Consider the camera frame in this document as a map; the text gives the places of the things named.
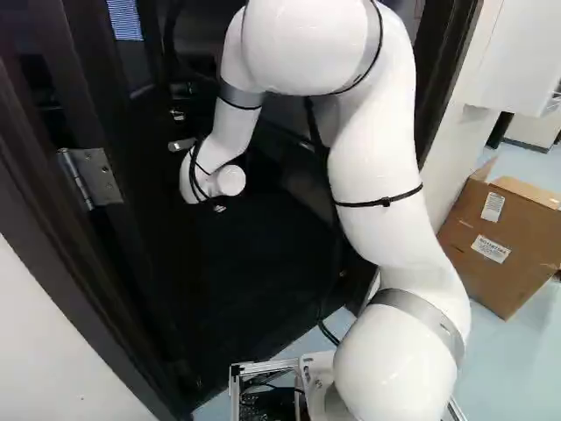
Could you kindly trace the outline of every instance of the cardboard box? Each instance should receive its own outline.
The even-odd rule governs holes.
[[[494,161],[467,180],[438,239],[468,294],[506,320],[561,267],[561,194],[487,183]]]

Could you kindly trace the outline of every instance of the white wall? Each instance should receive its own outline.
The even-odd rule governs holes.
[[[155,421],[0,235],[0,419]]]
[[[527,117],[515,114],[505,137],[529,145],[549,149],[561,130],[561,109],[544,117]]]
[[[476,169],[477,159],[500,115],[499,111],[466,105],[462,98],[486,50],[501,3],[486,0],[482,6],[450,103],[421,172],[435,229],[446,219],[465,180]]]

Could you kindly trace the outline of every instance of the black cable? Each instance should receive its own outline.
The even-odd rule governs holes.
[[[415,187],[414,189],[410,190],[410,191],[406,191],[405,193],[401,193],[400,195],[396,195],[396,196],[386,196],[386,197],[381,197],[380,199],[377,200],[371,200],[368,202],[335,202],[335,205],[337,206],[341,206],[344,208],[367,208],[367,207],[372,207],[372,206],[383,206],[385,208],[389,208],[389,206],[393,203],[393,202],[398,202],[402,199],[407,199],[408,197],[413,196],[414,194],[418,193],[419,191],[421,191],[421,189],[423,188],[423,184],[419,184],[417,187]]]
[[[188,150],[188,153],[190,153],[191,155],[191,161],[189,163],[189,184],[191,186],[191,189],[193,190],[193,195],[195,196],[198,202],[202,202],[204,199],[210,199],[209,195],[206,194],[206,192],[202,189],[201,185],[199,184],[195,172],[195,167],[200,168],[200,165],[197,162],[197,158],[199,156],[199,151],[201,150],[203,142],[204,139],[199,140]]]
[[[319,132],[319,128],[317,127],[316,115],[314,114],[314,103],[309,97],[304,97],[304,109],[306,110],[306,120],[308,121],[308,128],[309,128],[309,136],[312,139],[312,143],[317,147],[323,147],[320,149],[323,151],[322,153],[322,163],[323,163],[323,174],[325,185],[329,192],[331,192],[331,187],[329,183],[329,179],[327,177],[327,157],[328,152],[327,148],[324,148],[322,137]],[[342,254],[342,246],[343,246],[343,236],[341,233],[341,225],[339,223],[339,218],[337,215],[337,209],[335,207],[335,202],[333,197],[330,193],[330,204],[331,204],[331,215],[332,215],[332,228],[334,232],[334,240],[333,240],[333,248],[332,248],[332,255],[331,255],[331,279],[330,285],[328,289],[323,293],[323,296],[320,298],[319,304],[317,306],[317,314],[316,314],[316,323],[317,327],[323,333],[325,338],[327,338],[333,345],[338,346],[340,340],[325,326],[323,322],[323,313],[325,311],[325,306],[327,304],[327,300],[329,299],[331,292],[337,285],[337,281],[339,280],[339,272],[341,268],[341,254]]]
[[[378,15],[378,22],[380,23],[380,37],[378,38],[378,48],[376,48],[376,53],[374,54],[372,62],[370,63],[370,66],[368,66],[368,69],[366,70],[366,72],[363,75],[361,75],[360,77],[358,77],[351,84],[351,86],[348,86],[346,88],[343,88],[341,90],[338,90],[338,91],[334,92],[335,95],[343,94],[344,92],[347,92],[347,91],[351,90],[352,88],[357,86],[359,83],[364,81],[366,76],[370,73],[370,71],[374,67],[374,64],[376,64],[376,61],[378,61],[378,57],[380,56],[380,51],[382,50],[382,44],[384,42],[384,19],[382,19],[382,14],[380,12],[380,9],[378,8],[378,5],[376,4],[376,0],[370,0],[370,1],[373,4],[374,9],[376,9],[376,14]]]

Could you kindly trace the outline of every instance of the metal frame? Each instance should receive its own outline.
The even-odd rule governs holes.
[[[230,380],[228,383],[231,421],[239,421],[239,399],[241,397],[241,386],[243,385],[244,377],[264,374],[274,375],[277,373],[285,374],[289,371],[295,371],[300,374],[299,358],[232,364],[230,366]]]

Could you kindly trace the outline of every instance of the door frame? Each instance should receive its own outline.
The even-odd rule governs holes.
[[[0,232],[45,292],[160,421],[186,417],[138,314],[58,167],[0,33]]]

